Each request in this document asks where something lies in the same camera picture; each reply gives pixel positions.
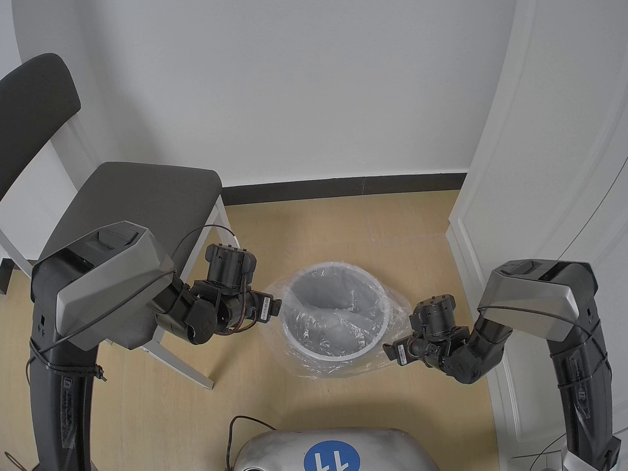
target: white logo symbol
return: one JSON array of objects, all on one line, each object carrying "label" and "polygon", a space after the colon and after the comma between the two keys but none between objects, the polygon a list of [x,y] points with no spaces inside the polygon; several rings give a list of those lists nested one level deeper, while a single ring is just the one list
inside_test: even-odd
[{"label": "white logo symbol", "polygon": [[[314,459],[316,459],[316,471],[329,471],[329,466],[323,467],[323,463],[320,461],[320,454],[315,453]],[[336,471],[345,471],[349,467],[349,463],[342,464],[340,460],[340,451],[334,450],[334,460],[336,464]]]}]

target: blue circle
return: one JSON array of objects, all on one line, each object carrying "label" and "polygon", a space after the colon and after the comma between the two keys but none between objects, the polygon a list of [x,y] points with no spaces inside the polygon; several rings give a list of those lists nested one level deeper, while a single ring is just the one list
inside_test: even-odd
[{"label": "blue circle", "polygon": [[305,471],[359,471],[360,455],[345,442],[320,442],[305,454],[303,468]]}]

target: chair seat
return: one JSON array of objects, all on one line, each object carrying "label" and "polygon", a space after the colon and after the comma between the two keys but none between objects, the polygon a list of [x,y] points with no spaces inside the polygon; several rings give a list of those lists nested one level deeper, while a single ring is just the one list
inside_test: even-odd
[{"label": "chair seat", "polygon": [[[221,191],[219,176],[208,169],[104,163],[76,194],[40,259],[99,227],[123,220],[147,227],[172,255],[188,232],[205,224]],[[200,232],[190,235],[174,256],[179,274]],[[115,341],[134,349],[150,340],[156,322],[153,313],[148,308],[146,311],[133,326],[120,330],[123,336]]]}]

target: robotic arm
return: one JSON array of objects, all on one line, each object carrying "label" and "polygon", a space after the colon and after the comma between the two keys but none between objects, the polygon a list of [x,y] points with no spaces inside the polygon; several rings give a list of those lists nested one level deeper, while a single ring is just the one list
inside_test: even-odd
[{"label": "robotic arm", "polygon": [[612,434],[611,370],[589,264],[516,260],[491,273],[471,334],[456,326],[451,295],[420,302],[410,317],[414,333],[386,344],[399,365],[423,361],[463,384],[499,364],[513,329],[547,340],[567,429],[563,468],[610,470],[620,440]]},{"label": "robotic arm", "polygon": [[207,279],[192,288],[149,230],[129,222],[103,227],[33,268],[30,341],[31,411],[37,471],[88,471],[90,412],[98,344],[128,349],[151,340],[154,321],[194,345],[213,334],[267,323],[281,300],[249,286],[255,256],[210,245]]}]

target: chair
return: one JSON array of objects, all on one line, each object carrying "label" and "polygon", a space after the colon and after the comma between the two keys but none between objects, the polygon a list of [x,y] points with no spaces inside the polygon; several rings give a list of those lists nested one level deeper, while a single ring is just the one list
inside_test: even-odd
[{"label": "chair", "polygon": [[[0,80],[0,200],[22,170],[48,140],[80,110],[72,76],[56,54],[30,59]],[[170,254],[184,236],[205,224],[229,220],[220,197],[222,184],[215,171],[177,166],[106,162],[87,179],[67,208],[40,259],[71,241],[122,220],[143,225],[153,232]],[[190,276],[211,227],[186,238],[173,256],[184,281]],[[237,241],[218,229],[225,244]],[[0,245],[29,277],[31,264],[0,231]],[[138,324],[118,330],[117,343],[142,347],[186,377],[211,389],[214,383],[161,345],[163,330],[152,311],[143,312]]]}]

